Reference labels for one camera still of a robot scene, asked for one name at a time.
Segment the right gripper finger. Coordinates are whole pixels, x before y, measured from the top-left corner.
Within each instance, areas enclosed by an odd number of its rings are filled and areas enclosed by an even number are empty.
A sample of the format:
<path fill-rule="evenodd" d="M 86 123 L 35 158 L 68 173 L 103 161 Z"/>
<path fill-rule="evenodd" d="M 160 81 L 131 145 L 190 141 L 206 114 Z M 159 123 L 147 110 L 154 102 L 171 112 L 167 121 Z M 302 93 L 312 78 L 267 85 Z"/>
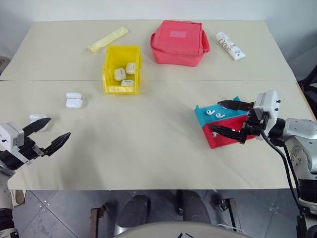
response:
<path fill-rule="evenodd" d="M 226 109 L 235 111 L 249 111 L 253 108 L 254 102 L 247 103 L 235 100 L 224 100 L 217 103 L 218 105 L 225 107 Z"/>
<path fill-rule="evenodd" d="M 219 135 L 225 136 L 230 139 L 234 139 L 240 142 L 241 144 L 245 143 L 244 128 L 241 128 L 240 131 L 234 131 L 231 128 L 221 125 L 210 125 L 209 128 Z"/>

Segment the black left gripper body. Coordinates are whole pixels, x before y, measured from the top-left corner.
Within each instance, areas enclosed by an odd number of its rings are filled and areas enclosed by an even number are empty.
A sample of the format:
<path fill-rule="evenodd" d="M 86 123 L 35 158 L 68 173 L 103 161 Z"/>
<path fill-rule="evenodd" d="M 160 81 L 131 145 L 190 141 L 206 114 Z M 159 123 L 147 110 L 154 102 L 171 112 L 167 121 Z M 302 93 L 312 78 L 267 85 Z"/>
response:
<path fill-rule="evenodd" d="M 31 138 L 24 137 L 23 142 L 21 144 L 21 139 L 18 136 L 13 139 L 13 147 L 16 150 L 14 165 L 30 164 L 32 160 L 45 156 L 44 149 L 37 146 Z"/>

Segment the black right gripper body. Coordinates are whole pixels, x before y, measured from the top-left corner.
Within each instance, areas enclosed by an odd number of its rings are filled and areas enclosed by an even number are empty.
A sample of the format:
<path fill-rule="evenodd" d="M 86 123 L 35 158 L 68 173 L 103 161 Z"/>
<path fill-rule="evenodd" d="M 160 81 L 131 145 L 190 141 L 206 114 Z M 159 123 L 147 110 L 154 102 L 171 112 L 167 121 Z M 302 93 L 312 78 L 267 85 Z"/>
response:
<path fill-rule="evenodd" d="M 261 135 L 261 131 L 266 129 L 269 120 L 268 112 L 260 113 L 260 118 L 258 118 L 256 111 L 253 108 L 247 107 L 247 109 L 247 119 L 244 121 L 244 139 L 248 136 Z"/>

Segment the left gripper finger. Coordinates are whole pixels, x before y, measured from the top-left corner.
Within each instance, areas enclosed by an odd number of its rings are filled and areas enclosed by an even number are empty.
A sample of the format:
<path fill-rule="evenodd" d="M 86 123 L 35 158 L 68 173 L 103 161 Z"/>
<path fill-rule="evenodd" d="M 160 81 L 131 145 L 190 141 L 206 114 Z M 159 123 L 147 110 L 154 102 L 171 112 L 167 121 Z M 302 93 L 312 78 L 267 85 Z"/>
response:
<path fill-rule="evenodd" d="M 39 130 L 43 129 L 50 121 L 51 118 L 42 118 L 32 122 L 23 128 L 24 136 L 29 136 L 32 133 L 38 132 Z"/>
<path fill-rule="evenodd" d="M 54 141 L 51 142 L 51 145 L 44 149 L 44 153 L 47 156 L 51 156 L 53 153 L 55 153 L 57 150 L 59 150 L 69 139 L 71 133 L 68 132 L 66 134 L 63 134 L 56 138 Z"/>

